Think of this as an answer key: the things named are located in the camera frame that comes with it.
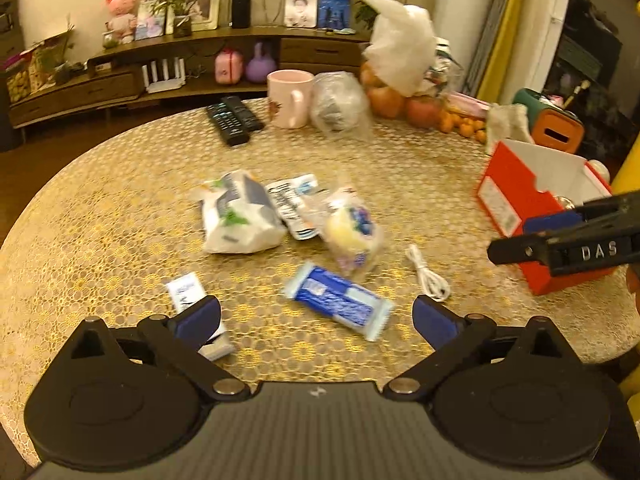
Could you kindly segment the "person right hand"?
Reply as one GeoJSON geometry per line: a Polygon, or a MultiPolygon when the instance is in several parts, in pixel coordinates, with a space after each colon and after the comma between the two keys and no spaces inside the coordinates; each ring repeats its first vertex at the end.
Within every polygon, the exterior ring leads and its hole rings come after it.
{"type": "Polygon", "coordinates": [[[628,292],[634,297],[634,304],[636,309],[640,312],[640,278],[638,274],[638,266],[627,266],[626,271],[626,285],[628,292]]]}

